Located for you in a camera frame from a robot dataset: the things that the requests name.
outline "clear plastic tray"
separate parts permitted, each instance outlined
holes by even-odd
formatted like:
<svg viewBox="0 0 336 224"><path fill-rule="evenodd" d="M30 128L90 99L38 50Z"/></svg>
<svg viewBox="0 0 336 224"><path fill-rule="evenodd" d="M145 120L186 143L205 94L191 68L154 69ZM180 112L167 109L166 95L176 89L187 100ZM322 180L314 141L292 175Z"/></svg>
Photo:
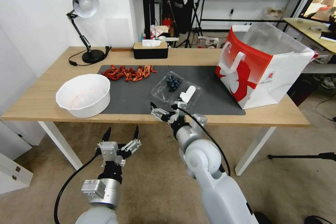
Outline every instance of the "clear plastic tray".
<svg viewBox="0 0 336 224"><path fill-rule="evenodd" d="M193 107L200 95L202 94L203 90L200 86L197 86L189 81L184 81L183 83L181 83L178 89L176 89L176 91L169 98L169 104L173 105L175 101L182 101L182 99L180 98L181 92L186 92L190 86L194 86L196 90L187 104L187 109L189 110L191 107Z"/></svg>
<svg viewBox="0 0 336 224"><path fill-rule="evenodd" d="M177 92L178 89L176 89L174 92L170 90L170 87L167 85L167 79L170 76L174 76L174 78L177 78L181 81L181 84L179 87L184 83L184 79L177 75L176 73L170 71L168 72L161 80L160 82L152 89L150 92L152 96L159 99L162 102L169 102L171 96Z"/></svg>
<svg viewBox="0 0 336 224"><path fill-rule="evenodd" d="M174 76L174 78L177 78L181 81L181 84L175 91L171 91L170 87L167 85L167 79L170 76ZM156 86L152 89L150 92L152 96L154 96L156 99L159 99L162 102L169 103L170 105L173 105L175 101L182 101L180 98L181 92L186 92L187 89L190 86L195 86L196 91L192 95L191 99L188 102L187 109L190 109L197 101L197 99L202 94L202 88L200 86L195 85L192 82L186 81L184 78L179 76L178 74L170 71L168 72L159 83L156 84Z"/></svg>

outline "tissue box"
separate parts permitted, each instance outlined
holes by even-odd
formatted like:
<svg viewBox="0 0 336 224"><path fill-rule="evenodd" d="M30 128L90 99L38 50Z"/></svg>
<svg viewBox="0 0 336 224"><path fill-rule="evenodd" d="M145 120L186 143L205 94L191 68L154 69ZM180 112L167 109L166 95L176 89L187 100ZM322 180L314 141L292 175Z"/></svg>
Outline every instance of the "tissue box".
<svg viewBox="0 0 336 224"><path fill-rule="evenodd" d="M156 47L143 47L141 42L134 43L133 54L137 60L168 58L168 45L166 42L161 42L161 44Z"/></svg>

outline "metal rack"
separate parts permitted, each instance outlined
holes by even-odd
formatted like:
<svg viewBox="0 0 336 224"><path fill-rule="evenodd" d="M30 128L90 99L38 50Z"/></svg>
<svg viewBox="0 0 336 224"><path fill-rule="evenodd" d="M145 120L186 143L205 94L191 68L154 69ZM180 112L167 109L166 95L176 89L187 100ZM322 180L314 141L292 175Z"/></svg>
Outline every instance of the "metal rack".
<svg viewBox="0 0 336 224"><path fill-rule="evenodd" d="M290 15L290 18L292 18L296 12L296 10L298 9L300 3L301 3L302 0L298 0L296 5L295 5L295 8L294 10L292 11L291 15ZM201 28L201 22L202 21L221 21L221 22L272 22L272 23L277 23L277 26L279 23L283 23L285 22L284 20L256 20L256 19L204 19L202 18L203 16L203 9L204 9L204 2L205 0L203 0L202 2L202 7L201 7L201 17L199 18L199 23L198 23L198 28L196 28L196 31L200 30L202 31L202 28Z"/></svg>

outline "desk lamp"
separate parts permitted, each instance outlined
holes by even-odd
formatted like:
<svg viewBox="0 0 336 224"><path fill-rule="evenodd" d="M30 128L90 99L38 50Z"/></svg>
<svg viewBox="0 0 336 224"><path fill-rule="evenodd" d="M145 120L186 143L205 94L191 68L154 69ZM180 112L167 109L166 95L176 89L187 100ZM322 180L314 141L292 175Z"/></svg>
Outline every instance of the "desk lamp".
<svg viewBox="0 0 336 224"><path fill-rule="evenodd" d="M87 52L82 55L82 59L85 63L93 64L105 59L105 53L100 50L91 50L91 44L81 34L78 27L75 24L74 19L76 17L89 18L92 17L98 10L98 0L72 0L73 10L67 14L72 25L76 29L81 41L84 43Z"/></svg>

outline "monitor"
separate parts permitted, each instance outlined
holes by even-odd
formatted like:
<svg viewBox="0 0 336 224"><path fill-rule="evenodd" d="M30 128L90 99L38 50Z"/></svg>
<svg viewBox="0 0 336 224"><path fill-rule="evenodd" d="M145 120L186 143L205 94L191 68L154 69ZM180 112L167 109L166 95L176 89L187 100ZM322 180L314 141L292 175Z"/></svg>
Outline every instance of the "monitor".
<svg viewBox="0 0 336 224"><path fill-rule="evenodd" d="M333 24L336 18L336 0L308 0L299 16Z"/></svg>

